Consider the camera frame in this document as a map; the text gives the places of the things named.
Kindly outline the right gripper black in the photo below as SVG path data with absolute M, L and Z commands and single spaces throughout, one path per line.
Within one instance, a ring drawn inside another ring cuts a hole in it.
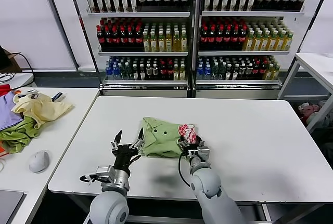
M 205 142 L 198 135 L 196 135 L 196 143 L 187 143 L 187 140 L 184 137 L 180 137 L 180 139 L 177 141 L 177 144 L 180 147 L 181 156 L 185 157 L 198 157 L 198 147 L 205 146 Z

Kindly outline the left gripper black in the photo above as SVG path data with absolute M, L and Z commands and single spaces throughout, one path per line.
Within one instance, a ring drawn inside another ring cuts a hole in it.
M 139 155 L 139 151 L 144 145 L 144 130 L 143 128 L 140 129 L 138 138 L 131 144 L 131 147 L 130 144 L 123 144 L 119 146 L 121 136 L 122 130 L 116 134 L 114 141 L 111 142 L 111 151 L 116 158 L 113 168 L 115 170 L 130 172 L 130 165 L 141 157 L 141 155 Z

